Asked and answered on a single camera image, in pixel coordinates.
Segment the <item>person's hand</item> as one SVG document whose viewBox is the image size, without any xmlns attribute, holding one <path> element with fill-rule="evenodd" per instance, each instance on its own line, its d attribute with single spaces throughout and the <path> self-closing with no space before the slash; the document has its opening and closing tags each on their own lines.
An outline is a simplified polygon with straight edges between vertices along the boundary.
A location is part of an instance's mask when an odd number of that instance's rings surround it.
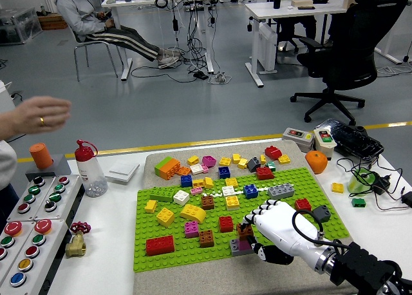
<svg viewBox="0 0 412 295">
<path fill-rule="evenodd" d="M 49 96 L 30 98 L 13 110 L 10 124 L 12 134 L 36 134 L 55 131 L 70 117 L 71 102 Z"/>
</svg>

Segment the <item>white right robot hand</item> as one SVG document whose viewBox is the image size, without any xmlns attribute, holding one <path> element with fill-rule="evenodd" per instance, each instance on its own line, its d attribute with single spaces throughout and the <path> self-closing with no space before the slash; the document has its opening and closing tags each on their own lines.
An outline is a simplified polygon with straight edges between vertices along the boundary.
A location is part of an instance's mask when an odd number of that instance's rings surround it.
<svg viewBox="0 0 412 295">
<path fill-rule="evenodd" d="M 330 242 L 318 247 L 302 237 L 292 225 L 294 213 L 295 209 L 286 202 L 268 200 L 243 218 L 241 229 L 254 224 L 280 251 L 302 258 L 311 269 L 322 274 Z"/>
</svg>

